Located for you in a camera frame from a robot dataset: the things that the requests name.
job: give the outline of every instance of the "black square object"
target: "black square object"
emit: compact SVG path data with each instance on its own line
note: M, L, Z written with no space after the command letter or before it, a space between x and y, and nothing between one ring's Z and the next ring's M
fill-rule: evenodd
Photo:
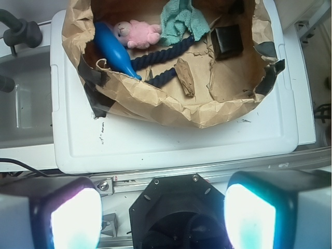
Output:
M239 55L243 44L239 25L216 27L211 33L215 59L223 60Z

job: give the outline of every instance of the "blue bowling pin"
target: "blue bowling pin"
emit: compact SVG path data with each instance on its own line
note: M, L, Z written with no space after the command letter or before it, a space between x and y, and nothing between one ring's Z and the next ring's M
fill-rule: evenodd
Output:
M142 80L141 76L132 68L131 60L125 47L113 35L109 27L103 22L96 22L94 27L94 42L105 56L107 62L116 71Z

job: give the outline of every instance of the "pink teddy bear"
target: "pink teddy bear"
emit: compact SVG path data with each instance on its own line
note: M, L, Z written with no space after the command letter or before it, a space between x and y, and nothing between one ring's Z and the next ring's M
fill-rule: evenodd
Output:
M147 49L160 40L161 26L131 20L115 24L113 34L125 47Z

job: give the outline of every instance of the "white container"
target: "white container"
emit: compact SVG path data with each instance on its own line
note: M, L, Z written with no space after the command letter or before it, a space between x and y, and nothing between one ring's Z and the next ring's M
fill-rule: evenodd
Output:
M275 48L286 59L273 0L265 0ZM171 128L107 114L95 119L76 69L62 48L65 11L52 19L51 70L56 162L65 173L97 173L222 162L290 153L298 145L289 69L247 115L215 127Z

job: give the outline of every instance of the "crumpled paper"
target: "crumpled paper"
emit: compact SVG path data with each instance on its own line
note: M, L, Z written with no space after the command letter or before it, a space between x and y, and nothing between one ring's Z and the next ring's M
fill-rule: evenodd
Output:
M62 32L63 47L76 68L80 63L87 63L106 75L92 90L115 101L107 107L109 113L173 127L207 128L224 123L247 114L264 99L254 89L264 78L264 67L269 62L256 52L254 45L272 42L273 35L262 0L245 0L245 13L235 16L220 13L215 3L209 2L195 0L193 6L202 11L208 23L215 21L214 26L239 24L244 51L238 57L216 62L207 35L183 54L181 58L189 63L195 82L194 98L185 95L177 77L161 89L143 82L172 68L177 59L139 71L142 81L96 63L102 55L92 42L94 21L112 25L136 19L158 24L167 0L141 0L140 4L136 0L70 0ZM151 46L148 51L130 50L129 54L133 59L161 49L164 48ZM85 86L86 81L83 78L81 81Z

